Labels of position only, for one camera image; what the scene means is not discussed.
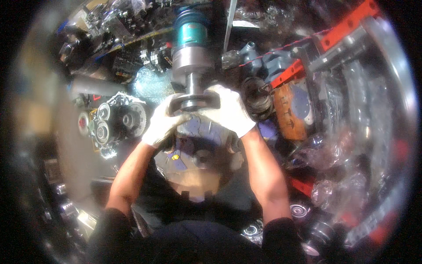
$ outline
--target white work glove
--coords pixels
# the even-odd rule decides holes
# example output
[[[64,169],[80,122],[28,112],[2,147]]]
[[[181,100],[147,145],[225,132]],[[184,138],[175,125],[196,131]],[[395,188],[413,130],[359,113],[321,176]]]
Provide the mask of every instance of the white work glove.
[[[198,110],[199,114],[234,131],[239,138],[243,137],[255,126],[255,122],[249,117],[245,105],[237,92],[224,88],[219,84],[209,87],[207,91],[216,92],[220,95],[220,109],[203,108]]]
[[[170,117],[169,106],[173,98],[182,94],[168,96],[155,110],[151,117],[150,125],[144,135],[142,142],[158,148],[160,144],[173,132],[173,128],[191,119],[189,113],[182,113],[177,117]]]

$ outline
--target teal cylinder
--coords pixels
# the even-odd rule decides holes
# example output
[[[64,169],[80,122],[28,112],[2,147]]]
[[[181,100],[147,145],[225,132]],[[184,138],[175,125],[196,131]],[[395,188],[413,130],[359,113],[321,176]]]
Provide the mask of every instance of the teal cylinder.
[[[177,37],[178,46],[186,43],[198,43],[205,45],[207,39],[207,29],[204,25],[196,22],[183,24],[179,28]]]

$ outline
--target black shirt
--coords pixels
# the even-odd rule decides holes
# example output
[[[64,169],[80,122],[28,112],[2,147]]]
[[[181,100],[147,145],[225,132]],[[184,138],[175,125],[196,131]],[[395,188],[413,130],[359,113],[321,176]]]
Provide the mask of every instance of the black shirt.
[[[214,222],[171,223],[145,239],[130,238],[127,217],[107,209],[89,240],[89,263],[305,263],[294,223],[269,222],[262,248]]]

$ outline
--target red cable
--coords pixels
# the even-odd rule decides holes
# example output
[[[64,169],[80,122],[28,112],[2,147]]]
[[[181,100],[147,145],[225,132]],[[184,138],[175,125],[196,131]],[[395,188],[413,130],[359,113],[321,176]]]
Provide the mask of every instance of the red cable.
[[[319,32],[317,32],[317,33],[315,33],[315,34],[312,34],[312,36],[314,36],[314,35],[318,35],[318,34],[324,34],[324,33],[327,33],[328,31],[330,31],[330,30],[332,30],[332,29],[333,29],[333,28],[329,28],[329,29],[325,29],[325,30],[323,30],[323,31],[319,31]],[[310,39],[310,38],[311,38],[311,36],[309,36],[309,37],[304,37],[303,39],[300,39],[300,40],[297,40],[297,41],[292,42],[292,43],[290,43],[290,44],[287,44],[287,45],[285,45],[285,46],[283,46],[283,47],[281,47],[281,48],[277,48],[277,49],[275,49],[275,50],[272,50],[272,51],[270,51],[270,52],[267,52],[267,53],[265,53],[265,54],[264,54],[264,55],[262,55],[262,56],[258,56],[258,57],[256,57],[256,58],[254,58],[253,60],[250,60],[250,61],[246,62],[245,64],[240,64],[238,67],[245,66],[246,64],[251,63],[251,62],[253,62],[253,61],[254,61],[254,60],[256,60],[256,59],[260,59],[260,58],[264,57],[265,55],[268,55],[268,54],[274,53],[274,52],[275,52],[275,51],[277,51],[277,50],[282,50],[282,49],[285,49],[285,48],[287,48],[287,47],[293,46],[294,44],[301,43],[301,42],[303,42],[303,41],[305,41],[305,40],[307,40],[307,39]]]

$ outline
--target person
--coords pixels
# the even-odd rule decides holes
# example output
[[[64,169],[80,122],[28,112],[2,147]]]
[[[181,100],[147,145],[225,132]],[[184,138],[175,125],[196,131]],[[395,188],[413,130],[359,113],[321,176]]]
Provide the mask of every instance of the person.
[[[103,215],[88,245],[89,263],[305,263],[289,206],[286,179],[246,112],[240,95],[221,85],[208,88],[219,94],[219,109],[198,112],[234,131],[241,139],[253,194],[262,207],[262,247],[215,222],[183,220],[139,240],[130,238],[131,204],[139,196],[143,178],[156,148],[190,114],[171,117],[169,96],[159,105],[141,142],[120,168]]]

